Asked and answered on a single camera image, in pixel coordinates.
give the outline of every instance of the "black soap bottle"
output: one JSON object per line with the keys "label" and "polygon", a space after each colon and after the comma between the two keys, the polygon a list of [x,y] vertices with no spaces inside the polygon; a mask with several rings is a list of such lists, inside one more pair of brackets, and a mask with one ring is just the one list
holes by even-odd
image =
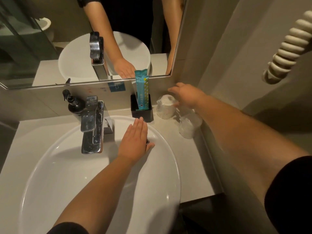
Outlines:
{"label": "black soap bottle", "polygon": [[81,121],[81,112],[85,108],[85,101],[72,96],[69,90],[63,90],[64,100],[68,102],[68,110],[76,116],[76,118]]}

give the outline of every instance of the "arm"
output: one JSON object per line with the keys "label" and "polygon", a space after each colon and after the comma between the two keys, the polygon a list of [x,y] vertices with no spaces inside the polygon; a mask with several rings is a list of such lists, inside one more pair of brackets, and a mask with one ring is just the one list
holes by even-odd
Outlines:
{"label": "arm", "polygon": [[56,223],[74,222],[89,234],[105,233],[132,166],[155,146],[146,146],[147,124],[143,118],[130,125],[121,141],[118,157],[97,174],[68,204]]}
{"label": "arm", "polygon": [[172,68],[174,53],[177,46],[177,38],[182,20],[184,3],[183,0],[162,0],[163,14],[168,26],[171,51],[168,57],[166,74],[169,74]]}
{"label": "arm", "polygon": [[103,5],[100,2],[92,1],[84,7],[84,11],[93,31],[99,32],[99,35],[103,37],[105,52],[113,63],[115,71],[122,78],[135,77],[135,68],[123,58]]}
{"label": "arm", "polygon": [[277,131],[191,85],[177,83],[169,91],[205,120],[262,204],[277,173],[292,160],[308,155]]}

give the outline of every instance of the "black sleeve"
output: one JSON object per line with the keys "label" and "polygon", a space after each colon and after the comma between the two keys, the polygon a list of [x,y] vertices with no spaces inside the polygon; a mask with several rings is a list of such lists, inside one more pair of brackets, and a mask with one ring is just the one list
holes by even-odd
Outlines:
{"label": "black sleeve", "polygon": [[101,2],[101,0],[77,0],[79,7],[81,7],[81,8],[85,7],[89,2],[92,2],[92,1]]}
{"label": "black sleeve", "polygon": [[62,222],[53,227],[47,234],[89,234],[87,230],[74,222]]}
{"label": "black sleeve", "polygon": [[280,234],[312,233],[312,156],[297,158],[280,170],[264,206]]}

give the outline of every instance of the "white coiled hose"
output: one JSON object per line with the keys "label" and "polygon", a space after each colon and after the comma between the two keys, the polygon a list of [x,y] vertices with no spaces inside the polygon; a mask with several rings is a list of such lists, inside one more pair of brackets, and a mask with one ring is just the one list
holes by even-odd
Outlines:
{"label": "white coiled hose", "polygon": [[262,79],[268,84],[276,84],[286,77],[296,60],[304,52],[312,38],[312,11],[306,11],[303,18],[295,22],[295,27],[289,30],[285,41],[269,62],[269,68],[264,71]]}

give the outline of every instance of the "person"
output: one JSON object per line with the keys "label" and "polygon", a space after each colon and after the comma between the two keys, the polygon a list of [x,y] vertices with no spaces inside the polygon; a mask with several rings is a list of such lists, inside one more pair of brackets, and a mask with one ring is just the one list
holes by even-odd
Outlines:
{"label": "person", "polygon": [[[123,58],[113,31],[132,35],[149,48],[153,24],[153,0],[78,0],[84,8],[93,31],[104,39],[104,49],[121,78],[135,77],[135,67]],[[179,35],[184,0],[162,0],[168,26],[171,51],[166,74],[172,68]]]}
{"label": "person", "polygon": [[[175,106],[194,109],[208,124],[279,233],[312,232],[312,157],[308,152],[194,86],[177,83],[169,92],[179,100]],[[48,233],[105,233],[131,166],[146,151],[146,136],[146,123],[142,118],[135,120],[124,135],[117,159],[71,201]]]}

